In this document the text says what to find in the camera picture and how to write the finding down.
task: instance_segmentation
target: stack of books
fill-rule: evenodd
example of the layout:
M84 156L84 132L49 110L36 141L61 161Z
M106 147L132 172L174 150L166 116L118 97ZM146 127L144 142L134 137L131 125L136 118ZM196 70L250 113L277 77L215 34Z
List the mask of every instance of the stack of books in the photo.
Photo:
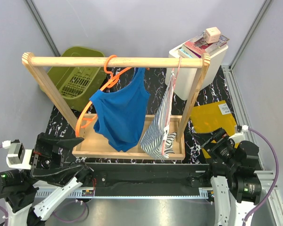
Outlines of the stack of books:
M225 45L229 39L220 35L219 41L207 44L204 39L205 32L185 42L178 50L184 58L200 58L203 53L211 53Z

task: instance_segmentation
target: blue garment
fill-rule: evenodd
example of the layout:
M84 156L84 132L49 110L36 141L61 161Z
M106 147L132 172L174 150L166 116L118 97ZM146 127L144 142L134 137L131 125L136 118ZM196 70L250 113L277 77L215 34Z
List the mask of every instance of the blue garment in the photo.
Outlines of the blue garment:
M98 114L95 132L119 151L136 146L142 135L150 94L143 84L145 68L135 69L129 85L114 93L100 90L90 98Z

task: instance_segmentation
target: wooden frame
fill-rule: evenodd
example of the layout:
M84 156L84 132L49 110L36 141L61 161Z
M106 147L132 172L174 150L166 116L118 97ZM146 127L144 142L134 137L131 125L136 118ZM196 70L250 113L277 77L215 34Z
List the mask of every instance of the wooden frame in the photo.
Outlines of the wooden frame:
M36 57L33 53L24 53L22 56L22 63L27 70L36 79L40 87L44 90L53 104L58 108L69 125L75 129L77 118L72 110L67 105L55 85L52 83L48 74L42 68L43 66L94 66L103 67L106 57ZM178 67L178 58L126 58L117 57L109 61L108 67ZM184 151L184 137L183 132L189 120L192 108L195 105L200 88L204 81L205 75L210 64L209 54L203 54L201 59L183 58L181 61L181 68L197 68L197 72L190 90L189 98L187 100L184 112L181 116L172 116L170 127L177 130L176 143L174 143L175 154L170 154L170 160L182 160L185 156ZM85 114L84 118L91 117L92 114ZM153 115L147 115L145 121L149 126L149 121L153 119ZM83 137L85 140L74 148L73 154L77 157L99 157L99 158L127 158L127 159L151 159L146 153L141 151L140 147L134 147L128 152L117 152L109 146L103 146L103 140L100 139L99 134L95 134L93 126L90 125L83 130Z

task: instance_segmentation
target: striped fabric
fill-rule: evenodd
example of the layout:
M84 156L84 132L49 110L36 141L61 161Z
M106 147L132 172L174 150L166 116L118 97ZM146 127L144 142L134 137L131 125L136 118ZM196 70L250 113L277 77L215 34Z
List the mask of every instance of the striped fabric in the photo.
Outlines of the striped fabric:
M172 72L162 103L159 106L149 128L141 138L140 144L142 150L153 159L168 159L168 154L174 153L172 146L177 133L174 132L169 134L174 86L175 75L174 72Z

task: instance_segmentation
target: black marble surface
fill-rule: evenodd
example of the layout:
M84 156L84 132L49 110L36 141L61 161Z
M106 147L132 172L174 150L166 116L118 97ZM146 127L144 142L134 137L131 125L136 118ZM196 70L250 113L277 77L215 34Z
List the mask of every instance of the black marble surface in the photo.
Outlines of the black marble surface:
M120 71L122 68L111 68L114 72ZM134 69L127 71L125 74L120 76L119 82L112 87L111 89L106 89L105 92L114 92L120 90L129 82L133 77ZM163 94L166 90L165 84L166 68L150 68L146 70L144 77L144 85L146 90L151 94L147 107L147 114L155 114L158 109ZM200 91L195 106L210 104L213 102L218 102L225 100L229 106L233 116L233 107L228 92L228 87L225 81L224 74L220 68L216 74L216 77L212 84ZM173 96L172 103L172 115L182 115L185 102L180 99L176 94ZM75 115L78 117L80 112L74 111ZM96 113L95 109L91 107L88 113ZM65 162L73 161L85 161L85 162L107 162L107 163L174 163L174 164L199 164L206 163L205 158L201 152L201 148L197 141L193 137L193 125L191 120L189 120L185 131L184 131L184 140L185 140L185 159L182 161L171 161L171 160L136 160L136 159L103 159L103 158L82 158L74 157L69 150L59 149L59 153L65 154ZM56 137L75 137L75 132L69 126L67 121L54 106L51 112L50 120L46 129L46 133L56 136Z

